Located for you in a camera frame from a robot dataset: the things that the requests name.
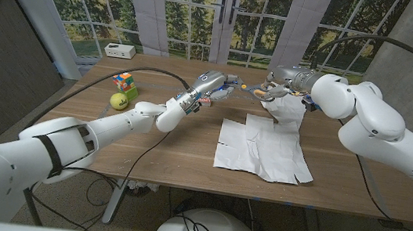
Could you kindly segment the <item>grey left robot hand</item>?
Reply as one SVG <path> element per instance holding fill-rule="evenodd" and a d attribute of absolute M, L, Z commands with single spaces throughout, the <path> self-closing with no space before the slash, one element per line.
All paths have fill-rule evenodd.
<path fill-rule="evenodd" d="M 177 97 L 177 103 L 187 113 L 198 105 L 198 100 L 208 97 L 210 100 L 225 99 L 244 82 L 235 74 L 224 74 L 215 70 L 206 71 L 193 85 Z"/>

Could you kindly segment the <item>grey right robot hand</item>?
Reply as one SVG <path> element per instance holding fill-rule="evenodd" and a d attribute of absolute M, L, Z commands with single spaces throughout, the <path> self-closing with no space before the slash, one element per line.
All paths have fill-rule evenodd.
<path fill-rule="evenodd" d="M 281 98 L 287 94 L 304 96 L 309 94 L 323 74 L 305 67 L 275 67 L 260 88 L 265 100 Z"/>

